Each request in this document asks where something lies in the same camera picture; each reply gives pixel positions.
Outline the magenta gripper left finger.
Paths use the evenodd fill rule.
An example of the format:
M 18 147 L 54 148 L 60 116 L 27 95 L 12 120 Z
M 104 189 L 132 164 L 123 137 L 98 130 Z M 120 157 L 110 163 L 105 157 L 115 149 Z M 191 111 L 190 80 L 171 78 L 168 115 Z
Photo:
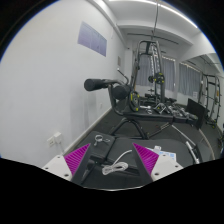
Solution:
M 56 155 L 43 167 L 43 170 L 68 181 L 81 181 L 90 158 L 90 146 L 91 144 L 88 143 L 66 156 Z

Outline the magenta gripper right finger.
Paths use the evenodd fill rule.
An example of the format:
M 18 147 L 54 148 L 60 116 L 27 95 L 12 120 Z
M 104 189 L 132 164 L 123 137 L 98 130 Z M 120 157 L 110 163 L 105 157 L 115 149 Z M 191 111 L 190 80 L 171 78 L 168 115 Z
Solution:
M 134 158 L 144 181 L 156 181 L 182 169 L 167 154 L 158 154 L 136 143 L 133 144 Z

